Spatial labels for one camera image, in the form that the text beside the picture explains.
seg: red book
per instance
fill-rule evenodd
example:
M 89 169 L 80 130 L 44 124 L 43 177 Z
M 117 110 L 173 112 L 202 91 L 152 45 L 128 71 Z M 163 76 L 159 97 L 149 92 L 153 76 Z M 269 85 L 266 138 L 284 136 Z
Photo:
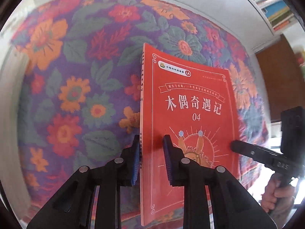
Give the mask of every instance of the red book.
M 183 187 L 167 179 L 162 140 L 169 134 L 185 157 L 226 167 L 239 177 L 238 120 L 229 72 L 143 46 L 141 73 L 141 224 L 183 206 Z

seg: ribbon banner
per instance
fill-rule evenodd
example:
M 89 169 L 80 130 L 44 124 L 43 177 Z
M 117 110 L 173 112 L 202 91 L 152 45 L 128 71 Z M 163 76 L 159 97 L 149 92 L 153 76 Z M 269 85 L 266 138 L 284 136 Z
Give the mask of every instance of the ribbon banner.
M 160 93 L 171 91 L 172 89 L 189 89 L 189 90 L 196 90 L 202 93 L 206 93 L 209 95 L 214 96 L 221 102 L 225 102 L 225 98 L 222 97 L 219 93 L 215 92 L 214 90 L 193 84 L 186 84 L 186 83 L 167 83 L 164 86 L 160 86 Z

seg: teal flower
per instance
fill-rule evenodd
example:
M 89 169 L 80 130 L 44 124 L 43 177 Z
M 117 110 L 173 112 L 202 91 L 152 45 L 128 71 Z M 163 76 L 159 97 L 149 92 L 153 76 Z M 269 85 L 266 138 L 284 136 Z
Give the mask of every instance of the teal flower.
M 95 94 L 93 98 L 87 97 L 87 107 L 84 107 L 81 112 L 85 118 L 84 124 L 92 128 L 95 124 L 96 127 L 100 127 L 102 122 L 104 124 L 110 124 L 112 122 L 111 116 L 116 112 L 113 109 L 113 104 L 108 102 L 109 95 L 104 92 L 102 96 Z
M 164 48 L 175 57 L 205 64 L 206 59 L 200 53 L 202 45 L 194 34 L 185 35 L 185 32 L 176 26 L 170 26 L 167 33 L 159 37 Z

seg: white label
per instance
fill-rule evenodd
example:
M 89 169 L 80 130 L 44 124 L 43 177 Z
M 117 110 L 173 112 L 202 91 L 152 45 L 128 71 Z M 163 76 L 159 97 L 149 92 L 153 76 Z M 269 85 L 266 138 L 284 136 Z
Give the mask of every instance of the white label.
M 164 70 L 167 70 L 167 71 L 170 71 L 170 72 L 173 72 L 173 73 L 185 76 L 185 77 L 190 77 L 191 76 L 191 72 L 188 69 L 183 69 L 183 68 L 180 68 L 180 67 L 176 67 L 174 65 L 165 63 L 163 61 L 159 61 L 158 65 L 161 69 L 164 69 Z

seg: floral fabric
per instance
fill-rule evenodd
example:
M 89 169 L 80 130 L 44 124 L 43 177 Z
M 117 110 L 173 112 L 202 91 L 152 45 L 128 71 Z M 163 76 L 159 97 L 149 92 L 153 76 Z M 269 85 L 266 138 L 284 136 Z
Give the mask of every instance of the floral fabric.
M 80 166 L 103 166 L 139 133 L 144 42 L 228 69 L 241 139 L 266 141 L 262 98 L 249 56 L 216 24 L 159 0 L 54 0 L 32 11 L 12 39 L 30 58 L 18 114 L 20 161 L 32 197 L 25 221 Z M 240 171 L 246 187 L 259 174 L 257 163 L 245 157 Z M 123 228 L 142 228 L 138 183 L 122 188 L 121 203 Z M 148 227 L 182 216 L 179 209 Z

